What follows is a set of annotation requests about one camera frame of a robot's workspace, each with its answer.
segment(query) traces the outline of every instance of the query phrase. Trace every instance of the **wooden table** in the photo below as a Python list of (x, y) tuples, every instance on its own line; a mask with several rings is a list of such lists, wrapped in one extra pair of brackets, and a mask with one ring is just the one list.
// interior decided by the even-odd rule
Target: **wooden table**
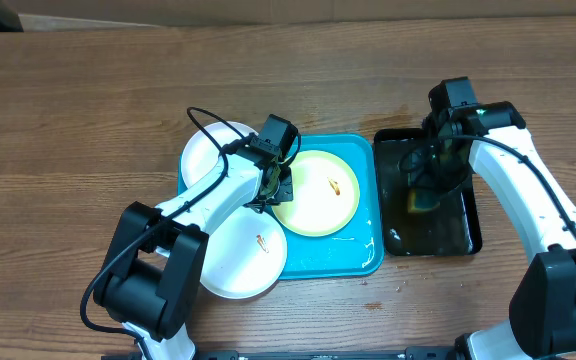
[[(575, 17), (0, 34), (0, 358), (132, 349), (86, 329), (78, 305), (122, 210), (175, 195), (196, 131), (187, 106), (372, 139), (419, 126), (431, 87), (462, 75), (480, 101), (515, 104), (576, 203)], [(247, 352), (401, 349), (501, 321), (527, 261), (475, 185), (478, 255), (387, 256), (367, 278), (285, 281), (249, 301), (201, 290), (191, 338)]]

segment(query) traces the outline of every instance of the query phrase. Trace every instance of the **white plate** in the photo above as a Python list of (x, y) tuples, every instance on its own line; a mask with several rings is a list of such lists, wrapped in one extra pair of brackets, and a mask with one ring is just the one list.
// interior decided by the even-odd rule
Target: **white plate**
[(273, 207), (277, 220), (304, 236), (326, 236), (348, 224), (359, 206), (359, 182), (345, 161), (325, 151), (303, 151), (290, 169), (293, 201)]
[[(257, 235), (263, 238), (265, 250)], [(266, 213), (241, 207), (208, 239), (201, 284), (227, 299), (258, 295), (277, 281), (287, 254), (281, 225)]]
[[(249, 126), (237, 122), (229, 121), (235, 129), (239, 130), (244, 136), (257, 132)], [(216, 122), (205, 127), (219, 145), (226, 145), (234, 140), (239, 139), (239, 135), (221, 122)], [(193, 186), (202, 177), (206, 176), (217, 165), (217, 156), (219, 151), (215, 145), (204, 135), (203, 132), (197, 131), (193, 135), (184, 152), (181, 153), (181, 178), (187, 187)]]

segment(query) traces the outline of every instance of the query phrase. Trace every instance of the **wet black tray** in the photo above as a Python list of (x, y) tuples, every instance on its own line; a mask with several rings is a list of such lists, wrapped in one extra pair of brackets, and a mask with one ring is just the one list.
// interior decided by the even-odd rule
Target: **wet black tray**
[(408, 181), (398, 162), (423, 143), (421, 129), (384, 129), (375, 134), (375, 168), (386, 251), (397, 256), (469, 255), (481, 250), (482, 238), (472, 178), (446, 195), (438, 209), (425, 214), (406, 210)]

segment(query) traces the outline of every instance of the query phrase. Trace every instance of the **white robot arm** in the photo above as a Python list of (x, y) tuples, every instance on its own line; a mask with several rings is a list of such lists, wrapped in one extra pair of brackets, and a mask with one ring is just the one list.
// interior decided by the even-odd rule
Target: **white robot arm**
[(442, 81), (429, 99), (432, 113), (423, 127), (439, 146), (433, 166), (423, 171), (454, 170), (467, 154), (530, 262), (509, 319), (458, 338), (456, 353), (469, 360), (527, 360), (576, 351), (576, 207), (539, 158), (512, 104), (479, 104), (467, 78)]
[[(193, 109), (188, 115), (194, 121)], [(294, 125), (270, 115), (259, 135), (220, 149), (217, 165), (183, 194), (156, 208), (137, 202), (129, 206), (102, 270), (84, 294), (84, 323), (93, 330), (135, 337), (146, 360), (191, 360), (195, 346), (184, 323), (199, 287), (208, 237), (241, 206), (262, 212), (266, 205), (292, 200), (288, 166), (294, 156), (282, 161), (295, 138), (300, 144)], [(138, 250), (168, 257), (164, 270), (139, 260)], [(85, 304), (91, 293), (125, 330), (103, 328), (87, 319)]]
[[(546, 177), (566, 212), (576, 223), (576, 207), (539, 158), (527, 129), (518, 129), (516, 126), (497, 128), (490, 130), (486, 137), (528, 156)], [(469, 163), (499, 199), (519, 233), (529, 262), (536, 254), (548, 252), (548, 248), (554, 244), (564, 249), (576, 249), (576, 240), (565, 228), (544, 187), (525, 164), (504, 150), (481, 141), (473, 142)], [(472, 360), (532, 359), (517, 344), (510, 320), (472, 334), (468, 338), (468, 347)]]

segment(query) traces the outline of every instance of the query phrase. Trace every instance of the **food crumb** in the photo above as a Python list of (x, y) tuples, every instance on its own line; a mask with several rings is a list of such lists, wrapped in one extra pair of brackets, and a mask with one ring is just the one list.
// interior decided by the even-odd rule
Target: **food crumb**
[(266, 254), (270, 252), (266, 247), (266, 241), (261, 237), (261, 235), (257, 235), (257, 244), (259, 244), (261, 250), (263, 250)]
[(335, 190), (335, 194), (337, 196), (341, 195), (341, 190), (339, 190), (339, 184), (337, 184), (335, 180), (328, 178), (328, 183), (330, 184), (330, 187), (332, 187), (332, 189)]

